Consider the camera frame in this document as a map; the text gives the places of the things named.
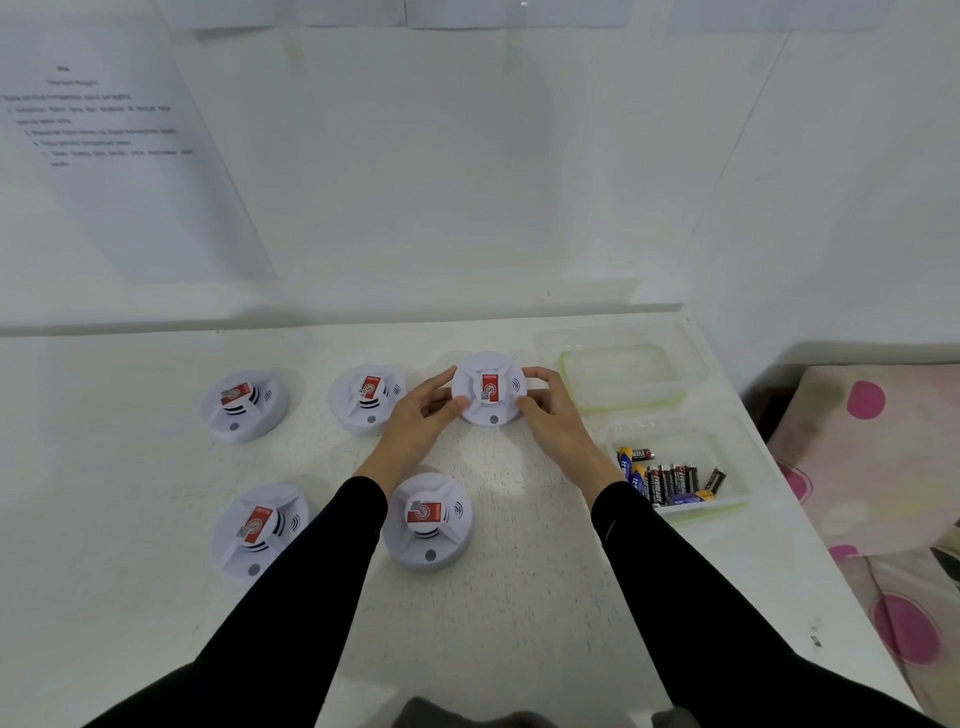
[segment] black sleeve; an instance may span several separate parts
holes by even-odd
[[[387,499],[353,477],[263,572],[200,655],[89,724],[312,726],[347,641]]]
[[[590,516],[670,699],[704,728],[937,725],[797,655],[629,483],[608,486]]]

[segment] red label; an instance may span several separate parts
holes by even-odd
[[[500,377],[498,375],[483,375],[483,389],[480,392],[481,401],[500,401]]]
[[[410,509],[407,511],[407,522],[439,523],[442,510],[443,507],[439,502],[427,503],[422,500],[415,500],[410,504]]]
[[[256,506],[247,517],[247,522],[237,531],[237,538],[243,539],[248,544],[255,544],[257,537],[260,535],[260,531],[263,530],[263,526],[267,524],[267,519],[269,519],[273,513],[270,508],[264,508],[262,505]]]
[[[366,379],[363,380],[363,384],[360,385],[360,399],[375,400],[376,388],[379,386],[380,386],[379,376],[368,376]]]
[[[230,404],[234,400],[239,400],[241,397],[245,397],[250,392],[252,392],[248,382],[244,382],[233,389],[227,389],[226,392],[220,393],[220,404]]]

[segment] white smoke detector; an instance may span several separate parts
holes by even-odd
[[[406,394],[407,386],[400,370],[371,364],[338,376],[326,400],[351,435],[379,435],[397,400]]]
[[[289,401],[273,372],[237,372],[206,391],[200,416],[225,443],[248,443],[280,424]]]
[[[505,425],[519,410],[516,398],[527,393],[527,378],[507,354],[479,352],[457,365],[450,385],[454,397],[466,397],[470,404],[464,419],[474,425]]]
[[[380,533],[407,569],[439,569],[467,550],[473,533],[467,491],[442,473],[414,475],[394,491]]]
[[[292,485],[261,485],[233,502],[213,529],[213,561],[234,579],[253,582],[306,528],[310,508]]]

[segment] pink cloth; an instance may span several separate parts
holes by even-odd
[[[933,546],[960,518],[960,366],[811,367],[769,448],[835,556]]]
[[[769,448],[924,712],[960,728],[960,366],[812,367]]]

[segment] hand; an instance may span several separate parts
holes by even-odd
[[[396,403],[377,443],[354,475],[363,475],[383,489],[387,498],[408,478],[444,431],[467,409],[466,397],[452,399],[444,387],[456,367],[427,379]]]
[[[527,418],[534,440],[592,508],[604,488],[624,479],[623,472],[590,439],[557,372],[524,367],[523,373],[531,379],[542,379],[549,389],[529,390],[526,397],[516,398],[516,406]]]

